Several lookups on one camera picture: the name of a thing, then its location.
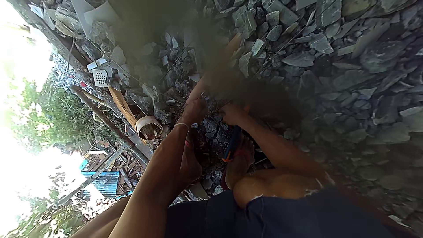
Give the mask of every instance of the bush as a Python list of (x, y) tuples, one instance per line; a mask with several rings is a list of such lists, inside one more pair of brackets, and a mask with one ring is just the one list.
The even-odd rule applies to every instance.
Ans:
[[(77, 148), (83, 140), (95, 140), (95, 135), (117, 139), (103, 122), (93, 119), (93, 112), (77, 95), (54, 86), (51, 79), (40, 92), (34, 82), (25, 81), (22, 97), (17, 110), (8, 113), (10, 128), (32, 153), (52, 145)], [(116, 121), (111, 109), (101, 109), (122, 128), (123, 122)]]

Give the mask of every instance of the green vegetation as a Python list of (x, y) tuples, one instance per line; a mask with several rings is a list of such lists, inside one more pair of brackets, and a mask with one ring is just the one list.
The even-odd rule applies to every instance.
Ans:
[[(35, 83), (25, 81), (22, 97), (18, 107), (12, 108), (7, 117), (16, 138), (32, 153), (51, 145), (77, 148), (79, 142), (96, 140), (98, 136), (112, 141), (117, 139), (104, 123), (93, 119), (93, 112), (78, 96), (54, 86), (52, 79), (40, 92)], [(104, 106), (100, 109), (115, 121), (115, 125), (123, 127), (123, 122), (116, 120), (111, 109)]]
[(50, 198), (21, 198), (29, 201), (31, 215), (19, 220), (16, 229), (10, 231), (6, 238), (38, 238), (52, 237), (51, 235), (64, 234), (66, 237), (76, 233), (87, 219), (79, 210), (83, 204), (74, 204), (71, 200), (58, 209), (50, 208), (57, 200), (59, 192), (50, 190)]

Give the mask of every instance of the rock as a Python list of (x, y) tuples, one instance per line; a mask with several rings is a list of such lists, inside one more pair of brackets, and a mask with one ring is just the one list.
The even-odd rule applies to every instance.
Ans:
[(357, 39), (357, 42), (355, 43), (355, 49), (351, 55), (351, 58), (356, 58), (360, 56), (369, 44), (377, 41), (379, 37), (389, 29), (389, 26), (389, 22), (381, 25), (376, 25), (374, 28), (371, 28), (369, 32), (360, 36)]
[(340, 26), (341, 24), (339, 22), (335, 22), (330, 24), (328, 27), (326, 27), (326, 30), (325, 30), (326, 37), (327, 38), (334, 37), (336, 33), (338, 33)]
[(238, 66), (246, 78), (248, 78), (248, 64), (251, 58), (251, 51), (239, 58)]
[(189, 188), (190, 192), (197, 198), (208, 199), (206, 191), (200, 183), (196, 183)]
[(321, 94), (320, 97), (329, 101), (333, 101), (337, 99), (341, 93), (329, 93), (329, 94)]
[(413, 107), (413, 108), (408, 108), (404, 111), (400, 111), (399, 114), (402, 117), (407, 117), (407, 116), (411, 116), (413, 114), (419, 113), (423, 111), (423, 107)]
[(401, 41), (380, 42), (364, 51), (360, 56), (360, 63), (370, 73), (385, 72), (395, 66), (405, 47), (405, 43)]
[(363, 99), (363, 100), (369, 100), (371, 98), (371, 96), (373, 95), (373, 93), (376, 91), (376, 87), (375, 88), (371, 88), (371, 89), (361, 89), (358, 90), (359, 93), (361, 93), (361, 95), (358, 97), (358, 99)]
[(321, 53), (330, 54), (333, 52), (332, 46), (330, 46), (329, 41), (322, 33), (315, 35), (309, 43), (310, 48), (316, 49)]
[(334, 142), (338, 139), (338, 135), (333, 130), (321, 130), (319, 135), (327, 142)]
[(379, 184), (389, 190), (398, 190), (403, 186), (403, 179), (396, 175), (387, 175), (379, 180)]
[(165, 102), (154, 103), (154, 116), (160, 120), (163, 125), (172, 123), (172, 113)]
[(279, 11), (274, 11), (266, 15), (266, 21), (269, 24), (270, 28), (279, 24), (279, 15), (280, 15)]
[(341, 107), (345, 107), (345, 106), (349, 105), (354, 100), (356, 100), (358, 98), (358, 96), (359, 96), (358, 93), (352, 93), (351, 96), (349, 96), (348, 98), (346, 98), (344, 101), (341, 102)]
[(358, 174), (365, 180), (376, 181), (379, 178), (383, 177), (385, 174), (384, 170), (379, 167), (368, 166), (359, 168)]
[(310, 67), (313, 66), (314, 56), (301, 52), (301, 53), (292, 53), (285, 57), (282, 62), (288, 65), (297, 66), (297, 67)]
[(206, 128), (206, 132), (213, 132), (217, 130), (217, 124), (210, 119), (204, 119), (203, 125)]
[(341, 91), (372, 79), (373, 77), (373, 75), (368, 74), (364, 70), (351, 69), (345, 71), (343, 75), (336, 77), (332, 83), (336, 91)]
[(211, 187), (212, 187), (212, 185), (213, 185), (213, 181), (210, 179), (210, 178), (208, 178), (208, 179), (204, 179), (202, 182), (201, 182), (201, 185), (203, 186), (203, 188), (204, 189), (210, 189)]
[(235, 0), (235, 2), (233, 3), (233, 6), (236, 7), (236, 8), (238, 8), (238, 7), (242, 6), (242, 5), (244, 5), (245, 1), (246, 0)]
[(251, 49), (252, 56), (257, 57), (258, 55), (260, 55), (263, 49), (264, 49), (264, 41), (260, 39), (255, 40), (254, 45)]
[(373, 114), (373, 123), (375, 125), (382, 123), (392, 123), (398, 118), (397, 108), (401, 103), (400, 95), (384, 96), (379, 102), (379, 106)]
[(295, 44), (306, 43), (306, 42), (311, 41), (311, 38), (312, 38), (311, 36), (304, 36), (304, 37), (296, 38), (294, 40), (294, 43)]
[(240, 29), (245, 39), (249, 38), (257, 28), (253, 14), (247, 11), (246, 6), (242, 6), (234, 12), (232, 18), (235, 22), (235, 27)]
[(298, 16), (279, 0), (264, 0), (262, 4), (267, 12), (279, 11), (280, 21), (285, 25), (292, 25), (292, 23), (298, 20)]
[(360, 65), (355, 64), (333, 63), (332, 65), (337, 67), (338, 69), (361, 69)]
[(283, 31), (283, 26), (277, 25), (269, 31), (269, 34), (267, 34), (266, 39), (272, 42), (275, 42), (279, 39), (282, 31)]
[(333, 38), (336, 40), (336, 39), (340, 39), (340, 38), (344, 37), (344, 35), (346, 35), (349, 32), (349, 30), (351, 30), (351, 28), (358, 22), (358, 20), (359, 20), (359, 18), (352, 20), (350, 22), (344, 23), (340, 27), (338, 33), (335, 34)]
[(343, 0), (342, 1), (342, 16), (350, 16), (353, 14), (360, 14), (369, 9), (376, 3), (375, 0)]
[(397, 122), (394, 125), (382, 128), (373, 138), (367, 138), (367, 144), (398, 144), (410, 140), (409, 129), (405, 123)]
[(350, 46), (338, 49), (337, 55), (341, 56), (341, 55), (350, 54), (350, 53), (353, 53), (354, 50), (355, 50), (355, 45), (350, 45)]
[(403, 117), (402, 122), (409, 131), (423, 132), (423, 112)]
[(255, 15), (255, 23), (257, 25), (262, 25), (266, 22), (266, 11), (263, 10), (263, 8), (258, 7), (257, 8), (257, 14)]
[(364, 141), (367, 137), (367, 132), (365, 129), (358, 129), (355, 131), (352, 131), (346, 135), (346, 140), (352, 143), (359, 143), (361, 141)]
[(297, 0), (297, 11), (315, 2), (317, 2), (317, 0)]
[(267, 22), (261, 24), (257, 29), (257, 37), (263, 38), (263, 36), (267, 34), (268, 30), (269, 30), (269, 24)]
[(341, 0), (317, 0), (316, 24), (319, 27), (330, 25), (341, 18)]
[(392, 204), (392, 209), (403, 219), (407, 218), (408, 215), (412, 214), (415, 211), (414, 208), (408, 206), (407, 204), (404, 204), (403, 206)]

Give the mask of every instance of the rubber band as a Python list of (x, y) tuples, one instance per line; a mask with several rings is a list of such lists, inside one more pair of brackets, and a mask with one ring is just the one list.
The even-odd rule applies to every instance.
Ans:
[(188, 128), (188, 130), (191, 128), (189, 125), (187, 125), (187, 124), (185, 124), (185, 123), (183, 123), (183, 122), (176, 123), (176, 124), (173, 126), (173, 128), (175, 128), (175, 126), (177, 126), (177, 125), (185, 125), (185, 126)]

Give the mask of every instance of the person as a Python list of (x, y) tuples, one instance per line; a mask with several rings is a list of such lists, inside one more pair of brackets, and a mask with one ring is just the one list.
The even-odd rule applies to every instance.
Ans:
[(203, 121), (206, 107), (203, 99), (193, 100), (154, 152), (132, 196), (72, 238), (414, 237), (337, 185), (319, 163), (239, 106), (227, 104), (222, 110), (223, 120), (245, 130), (274, 169), (247, 174), (254, 162), (254, 145), (242, 135), (224, 174), (229, 191), (207, 201), (170, 206), (202, 173), (189, 131), (192, 124)]

